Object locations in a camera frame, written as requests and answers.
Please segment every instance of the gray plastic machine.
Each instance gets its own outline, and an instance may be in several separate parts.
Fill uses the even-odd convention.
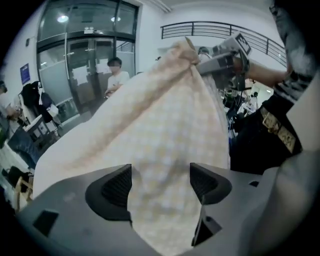
[[[262,255],[309,211],[319,187],[319,152],[303,152],[263,175],[190,164],[202,204],[194,247],[183,256]],[[127,211],[131,165],[57,182],[17,214],[32,239],[54,256],[157,256]]]

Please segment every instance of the beige fabric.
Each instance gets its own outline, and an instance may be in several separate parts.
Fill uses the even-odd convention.
[[[65,178],[132,164],[128,210],[135,231],[164,255],[190,249],[201,205],[189,165],[229,163],[225,120],[194,66],[198,62],[185,40],[130,79],[40,158],[34,197]]]

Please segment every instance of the poster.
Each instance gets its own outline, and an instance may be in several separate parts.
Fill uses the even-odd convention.
[[[21,74],[21,82],[24,85],[26,82],[30,81],[30,73],[29,73],[29,64],[25,64],[24,66],[20,67],[20,74]]]

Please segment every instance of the window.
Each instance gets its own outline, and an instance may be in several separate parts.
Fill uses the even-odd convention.
[[[116,31],[121,33],[134,33],[136,9],[131,6],[121,4],[116,24]]]
[[[65,33],[71,2],[71,0],[56,0],[48,4],[40,23],[38,41]]]
[[[132,78],[135,75],[135,44],[116,41],[116,56],[122,60],[121,70],[127,71]]]
[[[84,31],[85,28],[91,27],[94,30],[113,31],[113,17],[116,7],[116,2],[106,0],[75,4],[72,8],[67,31]]]

